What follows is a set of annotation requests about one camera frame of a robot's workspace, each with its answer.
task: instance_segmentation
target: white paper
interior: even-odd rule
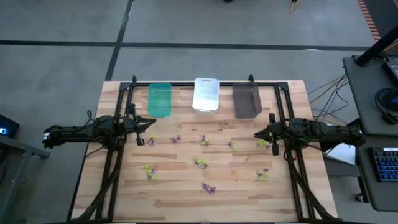
[[[355,165],[355,146],[341,143],[333,149],[327,150],[326,153],[328,153],[327,157],[330,159]]]

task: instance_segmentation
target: keyboard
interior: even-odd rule
[[[371,156],[380,182],[398,182],[398,148],[371,148]]]

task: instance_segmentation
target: white sticker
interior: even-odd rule
[[[398,151],[398,148],[384,148],[385,151]]]

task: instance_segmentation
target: wooden table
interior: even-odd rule
[[[114,114],[119,84],[104,82],[97,116]],[[295,117],[312,119],[304,82],[289,81],[289,88]],[[253,133],[269,124],[269,113],[275,113],[279,119],[275,90],[260,87],[259,91],[262,113],[254,120],[244,120],[234,117],[232,88],[220,88],[217,114],[206,116],[193,113],[193,87],[173,87],[172,115],[158,118],[143,135],[145,139],[158,135],[157,144],[137,146],[136,137],[132,135],[125,145],[114,221],[296,221],[289,170],[282,157],[283,144],[280,144],[281,155],[272,156],[271,149],[257,146],[257,139],[253,138]],[[147,88],[135,88],[132,100],[137,113],[150,118],[146,110],[147,97]],[[170,137],[178,134],[182,140],[172,143]],[[200,145],[202,134],[210,140],[207,147]],[[236,140],[237,152],[232,152],[227,145],[232,139]],[[88,153],[99,147],[99,144],[90,144]],[[336,216],[321,152],[307,148],[303,154],[311,190]],[[106,150],[102,150],[86,159],[72,218],[82,214],[98,193],[105,157]],[[207,170],[194,167],[194,159],[206,159]],[[147,180],[145,165],[158,170],[157,180]],[[261,182],[256,171],[264,168],[269,169],[269,177]],[[216,187],[216,193],[205,192],[202,182]],[[301,198],[305,210],[303,195]]]

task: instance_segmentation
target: plastic container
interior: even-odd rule
[[[219,104],[220,82],[215,78],[196,78],[192,107],[195,114],[214,115]]]
[[[153,117],[166,117],[172,113],[172,86],[169,83],[148,86],[148,113]]]
[[[236,118],[253,119],[261,113],[262,106],[257,83],[235,83],[232,94]]]

